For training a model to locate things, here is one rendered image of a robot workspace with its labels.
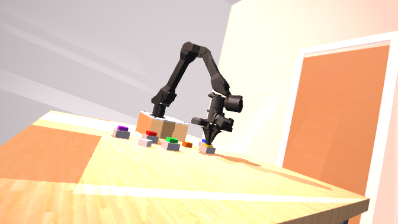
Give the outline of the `yellow button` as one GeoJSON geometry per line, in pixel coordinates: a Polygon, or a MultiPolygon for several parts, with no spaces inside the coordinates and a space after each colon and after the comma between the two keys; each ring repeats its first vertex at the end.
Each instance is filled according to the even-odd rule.
{"type": "Polygon", "coordinates": [[[208,154],[215,154],[215,148],[213,146],[209,146],[206,144],[200,145],[199,151],[208,153],[208,154]]]}

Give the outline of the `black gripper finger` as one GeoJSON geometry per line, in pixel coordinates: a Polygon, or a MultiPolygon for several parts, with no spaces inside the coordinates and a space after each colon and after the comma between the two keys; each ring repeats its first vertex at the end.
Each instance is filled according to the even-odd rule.
{"type": "Polygon", "coordinates": [[[205,139],[206,139],[206,144],[209,145],[210,139],[211,139],[211,134],[214,132],[214,129],[209,129],[206,127],[201,127],[201,128],[203,128],[203,132],[204,132],[205,139]]]}
{"type": "Polygon", "coordinates": [[[211,143],[213,142],[213,140],[217,136],[217,134],[219,134],[220,132],[222,132],[222,131],[214,130],[214,132],[211,134],[211,139],[210,139],[209,146],[211,145],[211,143]]]}

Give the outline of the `red button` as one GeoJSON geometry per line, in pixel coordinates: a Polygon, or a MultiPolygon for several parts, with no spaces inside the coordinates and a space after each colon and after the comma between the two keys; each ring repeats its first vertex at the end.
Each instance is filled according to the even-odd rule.
{"type": "Polygon", "coordinates": [[[142,139],[152,140],[152,143],[158,144],[159,137],[156,135],[157,133],[155,132],[146,131],[146,133],[143,133],[142,139]]]}

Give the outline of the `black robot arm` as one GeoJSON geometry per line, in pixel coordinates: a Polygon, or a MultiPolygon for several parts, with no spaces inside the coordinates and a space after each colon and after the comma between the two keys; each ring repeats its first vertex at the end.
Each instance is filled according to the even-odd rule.
{"type": "MultiPolygon", "coordinates": [[[[226,97],[222,97],[219,94],[215,94],[214,92],[210,93],[208,96],[211,97],[210,107],[218,108],[223,110],[226,108],[227,111],[233,111],[237,113],[241,113],[243,109],[243,97],[241,95],[232,95],[229,88],[230,85],[225,80],[225,78],[221,75],[212,55],[211,51],[204,47],[199,46],[197,44],[191,43],[190,41],[185,42],[182,45],[180,51],[180,60],[177,63],[168,83],[162,87],[157,95],[155,95],[151,99],[151,103],[154,104],[152,114],[149,114],[154,117],[163,118],[165,114],[166,107],[169,107],[170,104],[174,101],[177,94],[175,93],[175,89],[181,80],[186,68],[188,65],[195,60],[196,57],[202,57],[206,67],[211,76],[211,85],[215,92],[218,92],[221,95],[226,97]],[[160,104],[161,103],[161,104],[160,104]]],[[[229,129],[229,127],[233,127],[234,120],[231,118],[225,118],[225,114],[219,114],[219,111],[215,113],[211,122],[217,123],[219,127],[222,129],[229,129]]]]}

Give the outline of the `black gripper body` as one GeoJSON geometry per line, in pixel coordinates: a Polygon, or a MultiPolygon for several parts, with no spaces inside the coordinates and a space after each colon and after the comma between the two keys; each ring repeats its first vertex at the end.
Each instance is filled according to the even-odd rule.
{"type": "Polygon", "coordinates": [[[200,125],[200,126],[209,128],[209,129],[214,129],[214,130],[219,130],[219,131],[224,130],[224,131],[227,131],[227,132],[232,132],[232,130],[233,130],[232,127],[229,127],[228,130],[227,130],[227,129],[222,129],[221,127],[219,127],[219,125],[218,125],[216,122],[215,122],[215,123],[211,122],[213,116],[215,115],[215,113],[216,113],[217,111],[219,111],[219,114],[222,115],[223,110],[218,109],[218,108],[210,107],[210,109],[207,110],[207,112],[208,112],[208,117],[207,117],[207,119],[201,119],[201,118],[198,118],[198,117],[193,117],[193,118],[191,119],[191,123],[192,123],[192,124],[197,124],[197,125],[200,125]],[[211,123],[211,124],[210,124],[210,123],[211,123]],[[215,125],[215,124],[216,124],[216,125],[215,125]]]}

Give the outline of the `green button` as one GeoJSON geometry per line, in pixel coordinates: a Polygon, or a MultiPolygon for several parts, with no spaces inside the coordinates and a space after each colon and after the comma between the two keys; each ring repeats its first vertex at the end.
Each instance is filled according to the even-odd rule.
{"type": "Polygon", "coordinates": [[[180,148],[180,144],[178,140],[171,137],[166,137],[166,140],[162,140],[161,147],[166,149],[167,151],[178,151],[180,148]]]}

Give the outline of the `purple button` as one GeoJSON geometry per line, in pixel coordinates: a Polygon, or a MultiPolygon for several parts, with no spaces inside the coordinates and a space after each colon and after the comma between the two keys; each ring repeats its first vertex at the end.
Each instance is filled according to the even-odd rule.
{"type": "Polygon", "coordinates": [[[129,139],[130,132],[128,131],[128,127],[126,126],[118,126],[118,128],[114,128],[113,136],[116,138],[129,139]]]}

